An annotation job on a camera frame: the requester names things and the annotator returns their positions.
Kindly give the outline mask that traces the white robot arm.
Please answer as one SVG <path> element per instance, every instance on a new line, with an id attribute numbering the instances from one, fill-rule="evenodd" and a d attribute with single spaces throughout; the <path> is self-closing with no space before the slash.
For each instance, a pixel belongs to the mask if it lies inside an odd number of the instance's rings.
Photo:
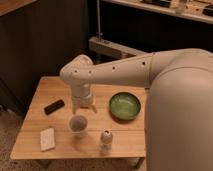
<path id="1" fill-rule="evenodd" d="M 213 53 L 178 49 L 95 65 L 79 55 L 60 71 L 76 107 L 92 84 L 144 87 L 147 171 L 213 171 Z"/>

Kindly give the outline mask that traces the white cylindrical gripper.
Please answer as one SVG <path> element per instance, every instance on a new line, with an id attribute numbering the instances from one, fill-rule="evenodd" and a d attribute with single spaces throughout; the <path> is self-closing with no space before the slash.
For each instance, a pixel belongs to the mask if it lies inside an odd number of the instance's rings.
<path id="1" fill-rule="evenodd" d="M 72 102 L 74 104 L 72 108 L 72 114 L 75 115 L 77 108 L 79 107 L 88 107 L 93 110 L 94 113 L 97 113 L 97 109 L 93 104 L 93 94 L 91 91 L 90 84 L 75 85 L 71 87 L 72 89 Z"/>

